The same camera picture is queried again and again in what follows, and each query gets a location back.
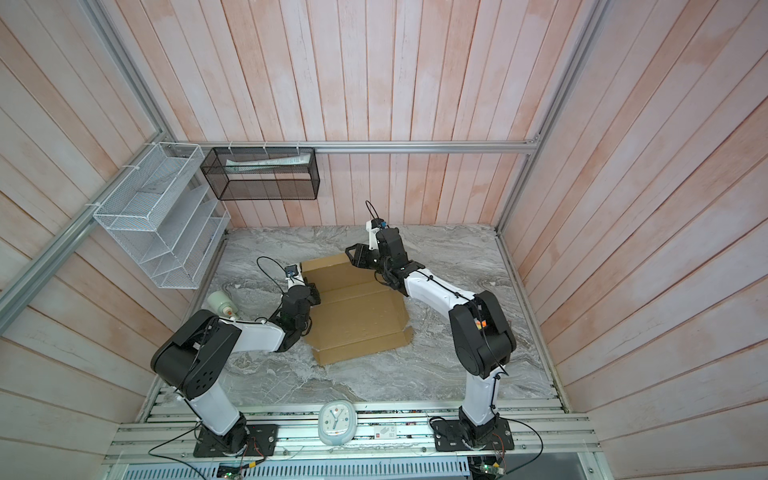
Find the aluminium front rail frame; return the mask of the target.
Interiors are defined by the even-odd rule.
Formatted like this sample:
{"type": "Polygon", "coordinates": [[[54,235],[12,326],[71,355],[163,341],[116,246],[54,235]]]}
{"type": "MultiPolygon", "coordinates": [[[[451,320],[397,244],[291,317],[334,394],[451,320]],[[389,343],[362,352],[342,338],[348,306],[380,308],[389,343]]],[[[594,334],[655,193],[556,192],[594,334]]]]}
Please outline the aluminium front rail frame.
{"type": "Polygon", "coordinates": [[[585,479],[612,474],[594,428],[584,414],[568,414],[556,400],[503,402],[515,448],[438,452],[431,417],[456,420],[455,401],[358,403],[354,438],[328,446],[318,437],[318,405],[247,407],[248,424],[276,424],[269,457],[194,458],[201,426],[185,406],[156,406],[144,423],[125,424],[108,447],[107,465],[130,478],[407,478],[475,474],[523,479],[570,462],[585,479]],[[393,440],[376,440],[376,425],[395,425],[393,440]]]}

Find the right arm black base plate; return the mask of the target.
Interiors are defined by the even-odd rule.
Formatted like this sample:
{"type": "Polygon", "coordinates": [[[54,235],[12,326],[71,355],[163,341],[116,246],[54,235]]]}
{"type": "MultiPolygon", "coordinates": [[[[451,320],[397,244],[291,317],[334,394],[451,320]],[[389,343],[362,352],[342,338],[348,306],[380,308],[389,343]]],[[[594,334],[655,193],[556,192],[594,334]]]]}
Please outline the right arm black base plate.
{"type": "Polygon", "coordinates": [[[431,417],[428,425],[438,452],[494,450],[504,453],[515,448],[509,423],[501,418],[475,426],[469,420],[431,417]]]}

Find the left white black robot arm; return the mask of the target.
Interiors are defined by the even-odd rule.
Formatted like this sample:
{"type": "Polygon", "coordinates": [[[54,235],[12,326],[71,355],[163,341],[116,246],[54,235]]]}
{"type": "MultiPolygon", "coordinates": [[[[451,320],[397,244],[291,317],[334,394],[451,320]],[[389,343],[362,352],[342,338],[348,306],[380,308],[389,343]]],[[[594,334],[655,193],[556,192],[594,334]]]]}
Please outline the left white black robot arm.
{"type": "Polygon", "coordinates": [[[241,455],[250,432],[244,414],[219,384],[221,372],[234,353],[289,350],[310,330],[310,310],[320,303],[313,284],[298,284],[288,288],[263,323],[201,309],[156,351],[150,366],[189,404],[202,423],[204,439],[225,456],[241,455]]]}

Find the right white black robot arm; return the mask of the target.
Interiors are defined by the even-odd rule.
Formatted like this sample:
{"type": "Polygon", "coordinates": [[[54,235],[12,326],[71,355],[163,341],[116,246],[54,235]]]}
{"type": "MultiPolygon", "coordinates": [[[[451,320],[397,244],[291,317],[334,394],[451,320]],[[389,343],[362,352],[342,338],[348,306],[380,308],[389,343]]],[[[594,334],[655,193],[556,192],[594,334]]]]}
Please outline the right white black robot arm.
{"type": "Polygon", "coordinates": [[[456,420],[435,416],[428,420],[439,452],[475,449],[512,449],[509,423],[496,410],[498,383],[516,349],[497,297],[490,291],[472,293],[435,276],[411,260],[399,229],[381,218],[366,223],[368,242],[345,249],[350,263],[374,272],[383,285],[422,302],[445,317],[453,345],[467,372],[465,397],[456,420]]]}

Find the small white label card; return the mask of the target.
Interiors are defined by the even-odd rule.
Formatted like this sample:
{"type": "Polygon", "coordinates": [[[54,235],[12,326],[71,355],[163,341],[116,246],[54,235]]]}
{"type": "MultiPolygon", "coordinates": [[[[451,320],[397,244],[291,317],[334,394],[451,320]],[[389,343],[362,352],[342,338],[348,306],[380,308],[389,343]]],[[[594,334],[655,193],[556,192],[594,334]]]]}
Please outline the small white label card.
{"type": "Polygon", "coordinates": [[[376,425],[374,429],[374,438],[376,440],[393,440],[398,436],[395,425],[376,425]]]}

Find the black mesh wall basket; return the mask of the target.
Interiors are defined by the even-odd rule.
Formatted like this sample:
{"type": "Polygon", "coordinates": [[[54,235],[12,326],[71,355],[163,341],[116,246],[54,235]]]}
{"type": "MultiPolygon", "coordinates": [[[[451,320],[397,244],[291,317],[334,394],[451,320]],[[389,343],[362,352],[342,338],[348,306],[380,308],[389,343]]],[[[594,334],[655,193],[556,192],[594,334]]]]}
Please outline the black mesh wall basket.
{"type": "Polygon", "coordinates": [[[201,170],[222,201],[314,200],[321,183],[315,151],[303,147],[214,147],[201,170]],[[248,161],[310,154],[311,164],[300,173],[227,174],[227,160],[248,161]]]}

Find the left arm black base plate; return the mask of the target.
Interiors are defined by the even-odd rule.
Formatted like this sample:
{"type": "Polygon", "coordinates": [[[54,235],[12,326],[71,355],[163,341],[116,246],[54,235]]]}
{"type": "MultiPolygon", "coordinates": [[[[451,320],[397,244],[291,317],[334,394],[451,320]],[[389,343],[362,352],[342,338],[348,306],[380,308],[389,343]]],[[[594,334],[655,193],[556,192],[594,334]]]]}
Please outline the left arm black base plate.
{"type": "Polygon", "coordinates": [[[216,435],[202,426],[193,451],[194,458],[239,457],[245,455],[269,457],[274,454],[278,439],[276,424],[236,424],[223,435],[216,435]]]}

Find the white paper in basket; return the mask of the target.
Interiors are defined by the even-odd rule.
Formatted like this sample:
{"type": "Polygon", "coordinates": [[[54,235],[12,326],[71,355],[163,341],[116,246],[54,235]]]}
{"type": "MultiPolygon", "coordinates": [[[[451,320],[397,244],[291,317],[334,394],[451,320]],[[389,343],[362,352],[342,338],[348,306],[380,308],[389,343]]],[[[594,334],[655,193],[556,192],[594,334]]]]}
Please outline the white paper in basket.
{"type": "Polygon", "coordinates": [[[224,169],[227,174],[300,173],[310,166],[311,161],[310,154],[248,161],[227,160],[224,169]]]}

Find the pale blue alarm clock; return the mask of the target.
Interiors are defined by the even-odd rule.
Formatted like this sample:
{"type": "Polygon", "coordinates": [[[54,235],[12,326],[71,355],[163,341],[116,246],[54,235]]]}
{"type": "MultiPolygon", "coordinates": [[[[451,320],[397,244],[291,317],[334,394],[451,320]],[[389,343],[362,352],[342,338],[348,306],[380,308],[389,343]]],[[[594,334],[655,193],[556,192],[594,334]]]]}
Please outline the pale blue alarm clock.
{"type": "Polygon", "coordinates": [[[318,415],[318,437],[328,446],[341,446],[350,442],[356,434],[357,426],[357,411],[346,400],[325,404],[318,415]]]}

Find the brown cardboard box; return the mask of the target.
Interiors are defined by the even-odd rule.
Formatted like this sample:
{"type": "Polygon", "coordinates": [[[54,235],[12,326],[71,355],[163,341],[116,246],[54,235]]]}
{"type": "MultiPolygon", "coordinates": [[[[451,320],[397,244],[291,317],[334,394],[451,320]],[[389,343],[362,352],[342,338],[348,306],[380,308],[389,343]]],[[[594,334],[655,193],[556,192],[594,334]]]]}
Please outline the brown cardboard box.
{"type": "Polygon", "coordinates": [[[304,279],[315,284],[321,303],[311,308],[312,328],[305,341],[321,366],[405,347],[413,329],[404,296],[380,284],[372,270],[338,255],[301,264],[304,279]]]}

